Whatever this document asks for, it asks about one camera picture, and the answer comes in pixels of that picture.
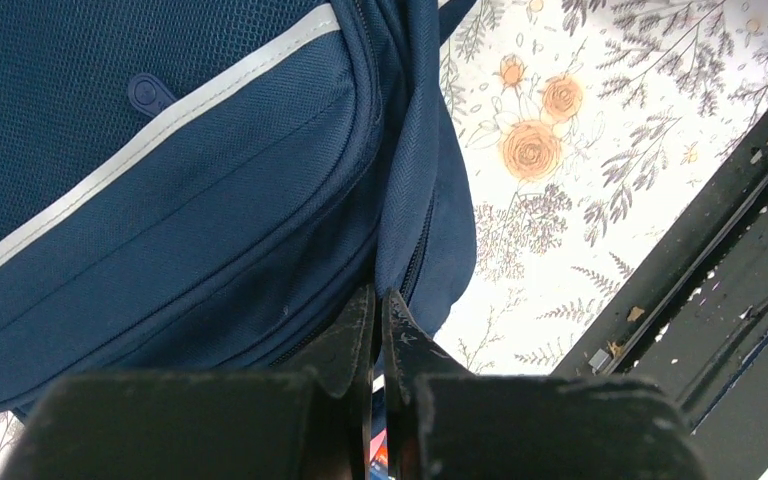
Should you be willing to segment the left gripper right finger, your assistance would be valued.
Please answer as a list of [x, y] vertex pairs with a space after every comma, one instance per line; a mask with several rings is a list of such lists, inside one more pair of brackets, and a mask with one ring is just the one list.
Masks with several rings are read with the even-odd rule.
[[389, 474], [396, 479], [702, 479], [677, 408], [626, 376], [478, 376], [381, 304]]

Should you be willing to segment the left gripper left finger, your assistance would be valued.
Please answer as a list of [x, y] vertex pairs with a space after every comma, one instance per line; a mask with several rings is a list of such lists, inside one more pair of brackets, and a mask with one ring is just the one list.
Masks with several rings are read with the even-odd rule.
[[376, 295], [360, 288], [287, 361], [105, 372], [55, 383], [5, 479], [365, 479]]

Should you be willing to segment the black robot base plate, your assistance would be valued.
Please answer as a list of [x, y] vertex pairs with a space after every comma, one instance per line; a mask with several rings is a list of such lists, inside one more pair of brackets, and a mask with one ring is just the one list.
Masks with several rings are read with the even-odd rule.
[[768, 479], [768, 110], [556, 368], [654, 381], [714, 479]]

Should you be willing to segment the navy blue student backpack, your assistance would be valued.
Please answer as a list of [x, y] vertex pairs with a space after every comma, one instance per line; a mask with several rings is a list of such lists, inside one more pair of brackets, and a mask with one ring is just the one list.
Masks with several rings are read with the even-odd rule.
[[277, 364], [359, 287], [474, 271], [440, 90], [467, 1], [0, 1], [0, 412], [65, 374]]

